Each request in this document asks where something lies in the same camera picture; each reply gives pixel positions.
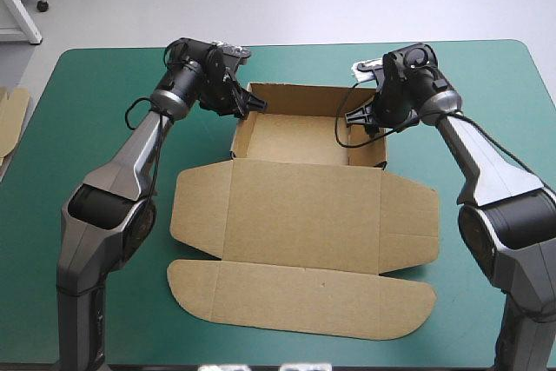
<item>green table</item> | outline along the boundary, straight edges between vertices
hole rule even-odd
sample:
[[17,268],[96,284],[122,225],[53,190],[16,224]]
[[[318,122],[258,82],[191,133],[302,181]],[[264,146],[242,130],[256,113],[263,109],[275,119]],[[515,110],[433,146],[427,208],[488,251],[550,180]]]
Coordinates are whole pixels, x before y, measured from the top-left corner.
[[[402,44],[254,47],[242,83],[347,86],[354,61]],[[464,109],[556,185],[556,113],[526,47],[515,41],[433,43]],[[0,361],[57,358],[56,260],[60,207],[84,175],[129,135],[123,112],[163,73],[162,49],[71,50],[60,58],[6,177],[0,183]],[[135,122],[146,108],[135,112]],[[491,364],[503,295],[492,289],[460,239],[455,199],[463,176],[439,134],[426,126],[388,138],[396,174],[438,190],[440,256],[394,276],[430,282],[438,301],[428,321],[394,341],[363,341],[209,323],[183,311],[166,282],[176,258],[204,257],[171,238],[177,174],[228,158],[235,119],[195,109],[169,135],[157,188],[158,220],[123,271],[108,281],[109,362],[196,364],[331,361],[336,365]],[[552,365],[556,365],[553,356]]]

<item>black cable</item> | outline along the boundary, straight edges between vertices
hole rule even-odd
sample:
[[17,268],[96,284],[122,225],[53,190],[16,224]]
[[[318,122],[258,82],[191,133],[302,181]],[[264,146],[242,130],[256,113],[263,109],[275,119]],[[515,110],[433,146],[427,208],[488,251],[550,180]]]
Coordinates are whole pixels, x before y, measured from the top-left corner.
[[171,115],[162,111],[162,109],[160,109],[152,99],[150,99],[149,97],[139,97],[125,111],[125,116],[124,116],[125,124],[128,126],[128,128],[130,130],[136,130],[136,127],[131,126],[131,124],[129,123],[129,112],[131,112],[131,110],[133,110],[133,108],[140,102],[149,102],[150,105],[151,105],[150,110],[155,111],[156,113],[158,113],[158,116],[159,116],[158,130],[157,130],[157,133],[156,133],[156,145],[155,145],[156,149],[155,149],[155,161],[154,161],[154,167],[153,167],[153,177],[152,177],[152,181],[150,183],[149,194],[147,196],[147,202],[143,206],[146,209],[149,206],[150,202],[152,201],[153,195],[155,193],[156,178],[158,177],[158,163],[160,162],[160,154],[161,154],[161,150],[162,150],[162,137],[163,137],[163,131],[164,131],[164,120],[163,120],[162,117],[163,116],[168,117],[171,123],[173,122],[173,120],[172,120]]
[[438,115],[440,114],[440,117],[438,118],[438,120],[436,121],[436,124],[438,125],[438,123],[440,122],[441,119],[451,116],[454,117],[456,119],[460,119],[464,122],[467,122],[471,125],[473,125],[492,145],[494,145],[496,148],[498,148],[500,151],[502,151],[504,154],[506,154],[507,156],[509,156],[511,159],[513,159],[516,163],[519,164],[519,166],[521,168],[523,168],[527,173],[533,174],[534,176],[536,176],[536,174],[533,172],[532,169],[530,169],[529,167],[526,166],[526,164],[524,162],[522,162],[514,153],[512,153],[511,151],[509,151],[507,148],[503,147],[502,144],[500,144],[498,141],[496,141],[492,136],[490,136],[477,122],[475,122],[473,119],[471,119],[470,117],[464,116],[461,113],[458,112],[436,112],[436,113],[430,113],[427,115],[423,115],[423,116],[429,116],[429,115]]
[[344,143],[340,140],[340,137],[338,136],[338,120],[340,119],[340,113],[341,110],[344,108],[344,106],[346,105],[346,102],[348,101],[348,98],[350,97],[350,95],[352,94],[352,92],[355,90],[355,88],[359,86],[359,83],[354,84],[353,86],[351,86],[351,88],[347,91],[346,95],[344,96],[344,98],[342,99],[340,106],[338,106],[338,109],[336,110],[336,118],[334,120],[334,136],[336,138],[336,142],[338,143],[338,145],[340,145],[342,148],[348,148],[348,149],[353,149],[353,148],[360,148],[360,147],[364,147],[365,145],[368,145],[370,143],[373,143],[375,141],[378,141],[379,139],[385,138],[388,135],[392,135],[395,132],[400,131],[401,129],[404,129],[412,124],[414,124],[414,121],[410,121],[410,122],[404,122],[404,123],[400,123],[398,126],[390,129],[388,132],[384,132],[380,135],[376,135],[373,136],[371,139],[369,139],[368,141],[365,142],[361,142],[361,143],[356,143],[356,144],[350,144],[350,143]]

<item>cardboard panel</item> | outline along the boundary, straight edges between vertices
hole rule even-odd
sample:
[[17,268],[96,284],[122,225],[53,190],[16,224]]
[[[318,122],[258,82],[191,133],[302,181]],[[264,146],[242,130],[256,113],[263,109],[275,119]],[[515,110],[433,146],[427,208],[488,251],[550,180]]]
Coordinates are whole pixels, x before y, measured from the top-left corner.
[[222,258],[233,162],[186,169],[177,177],[170,233]]
[[[349,143],[364,143],[369,140],[365,128],[360,125],[353,125],[349,128]],[[387,152],[385,140],[371,142],[370,144],[360,147],[347,149],[348,165],[362,167],[378,167],[382,168],[386,165]]]
[[[345,123],[338,124],[346,142]],[[324,116],[259,115],[247,158],[311,164],[348,165],[348,153],[334,139],[334,118]]]
[[413,332],[436,300],[422,282],[246,262],[177,260],[168,278],[178,303],[207,321],[376,340]]
[[0,164],[17,145],[30,94],[26,89],[0,91]]
[[369,167],[237,158],[178,177],[172,236],[228,261],[379,274],[438,255],[438,199]]
[[253,128],[259,115],[258,112],[249,112],[246,120],[240,119],[238,121],[231,149],[233,157],[245,158],[247,156]]
[[438,195],[417,182],[383,173],[380,272],[438,257]]
[[236,159],[222,258],[378,274],[381,174]]
[[[274,83],[250,83],[248,89],[268,102],[267,114],[295,116],[335,116],[349,91],[348,87]],[[344,111],[360,106],[373,94],[374,89],[354,89]]]

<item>chair wheel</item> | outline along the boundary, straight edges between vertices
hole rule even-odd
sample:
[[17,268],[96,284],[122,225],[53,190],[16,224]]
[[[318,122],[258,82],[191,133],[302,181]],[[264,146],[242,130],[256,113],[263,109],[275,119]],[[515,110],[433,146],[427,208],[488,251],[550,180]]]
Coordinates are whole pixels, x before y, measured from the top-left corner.
[[39,12],[46,12],[46,11],[49,9],[49,3],[48,3],[48,2],[44,2],[44,1],[42,1],[42,0],[39,0],[39,1],[36,3],[36,9],[37,9]]

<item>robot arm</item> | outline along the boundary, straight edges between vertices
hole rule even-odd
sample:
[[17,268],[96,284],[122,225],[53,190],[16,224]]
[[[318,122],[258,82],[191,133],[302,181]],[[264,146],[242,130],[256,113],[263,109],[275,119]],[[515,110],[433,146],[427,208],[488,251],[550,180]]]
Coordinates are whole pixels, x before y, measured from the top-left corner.
[[105,281],[122,268],[152,229],[157,159],[173,123],[199,100],[220,116],[247,117],[266,103],[243,89],[235,72],[250,51],[181,38],[164,52],[166,74],[151,110],[102,167],[87,174],[62,208],[57,265],[59,369],[108,369],[104,358]]
[[358,82],[376,80],[374,100],[346,114],[348,124],[404,129],[436,127],[465,185],[458,197],[461,236],[491,284],[506,294],[494,369],[546,370],[556,334],[556,196],[533,173],[498,153],[461,97],[418,43],[382,59],[355,63]]

